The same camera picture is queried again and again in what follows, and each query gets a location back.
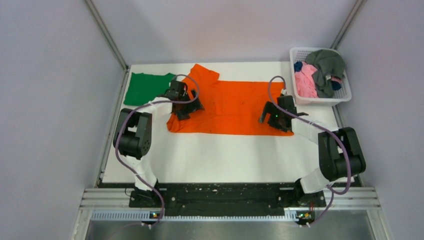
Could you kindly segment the orange t-shirt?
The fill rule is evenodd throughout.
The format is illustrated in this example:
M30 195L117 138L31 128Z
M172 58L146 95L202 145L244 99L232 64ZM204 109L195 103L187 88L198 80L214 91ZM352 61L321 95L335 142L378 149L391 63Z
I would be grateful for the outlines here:
M277 98L284 84L280 82L222 81L220 74L195 64L183 82L190 89L199 86L199 100L204 110L191 113L189 119L179 120L172 114L167 121L171 133L205 133L247 136L289 137L284 132L260 123L264 106Z

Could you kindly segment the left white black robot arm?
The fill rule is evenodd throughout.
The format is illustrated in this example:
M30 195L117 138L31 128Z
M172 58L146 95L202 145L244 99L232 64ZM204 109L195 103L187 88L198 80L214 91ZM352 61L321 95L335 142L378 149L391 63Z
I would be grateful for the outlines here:
M163 94L134 109L123 108L119 113L112 142L114 153L118 162L134 176L135 196L141 196L149 207L165 206L150 160L145 159L153 143L153 123L168 114L184 121L192 113L203 111L199 90L198 83L189 88L183 81L172 80Z

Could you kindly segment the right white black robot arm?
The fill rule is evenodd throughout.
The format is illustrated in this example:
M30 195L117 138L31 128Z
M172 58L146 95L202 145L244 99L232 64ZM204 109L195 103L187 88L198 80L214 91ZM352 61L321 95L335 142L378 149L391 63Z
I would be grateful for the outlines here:
M352 127L330 127L298 112L291 95L281 95L277 101L267 101L259 122L268 116L268 125L284 133L300 135L318 147L318 167L294 183L293 200L307 206L318 192L345 178L347 187L351 178L366 170L366 161L356 131Z

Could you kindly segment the pink t-shirt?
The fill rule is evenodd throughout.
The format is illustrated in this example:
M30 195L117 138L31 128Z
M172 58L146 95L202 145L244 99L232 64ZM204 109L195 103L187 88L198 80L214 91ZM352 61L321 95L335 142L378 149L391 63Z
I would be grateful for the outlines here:
M342 88L345 68L343 63L295 62L293 69L297 94L304 98L334 98L336 91Z

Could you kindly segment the folded green t-shirt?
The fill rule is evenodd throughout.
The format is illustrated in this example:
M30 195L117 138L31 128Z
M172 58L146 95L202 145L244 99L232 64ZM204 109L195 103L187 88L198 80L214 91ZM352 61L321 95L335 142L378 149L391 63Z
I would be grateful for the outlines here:
M152 101L165 93L174 77L172 73L165 75L132 73L123 104L138 107Z

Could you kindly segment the white plastic laundry basket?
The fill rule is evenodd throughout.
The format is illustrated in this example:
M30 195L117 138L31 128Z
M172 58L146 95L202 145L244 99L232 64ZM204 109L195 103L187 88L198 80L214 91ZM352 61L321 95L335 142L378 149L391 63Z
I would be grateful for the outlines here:
M292 47L289 51L289 57L290 57L290 63L292 64L291 67L291 76L293 80L292 88L293 88L293 95L295 99L295 103L297 105L312 105L312 106L335 106L342 102L348 102L352 99L352 93L351 88L349 84L349 80L346 76L346 71L343 72L345 78L342 80L341 83L341 89L336 90L334 92L334 96L332 98L314 98L314 97L303 97L298 94L298 86L295 80L295 69L294 69L294 63L296 62L302 62L305 60L307 55L309 55L312 52L316 52L319 50L328 50L337 53L340 55L340 53L331 48L323 48L323 47Z

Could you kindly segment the grey t-shirt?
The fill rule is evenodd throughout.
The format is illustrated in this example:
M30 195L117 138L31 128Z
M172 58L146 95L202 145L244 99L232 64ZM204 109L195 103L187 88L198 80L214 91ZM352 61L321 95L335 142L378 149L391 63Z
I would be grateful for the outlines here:
M339 53L320 49L308 54L305 63L316 68L312 74L315 89L319 98L333 98L335 90L332 87L332 77L344 79L346 63Z

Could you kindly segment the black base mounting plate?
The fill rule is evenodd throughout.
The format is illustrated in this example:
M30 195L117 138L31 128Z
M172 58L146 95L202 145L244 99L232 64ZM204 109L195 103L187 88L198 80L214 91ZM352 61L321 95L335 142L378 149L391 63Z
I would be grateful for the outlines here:
M166 217L282 216L286 208L326 207L323 191L305 194L295 183L158 183L135 189L131 208L164 207Z

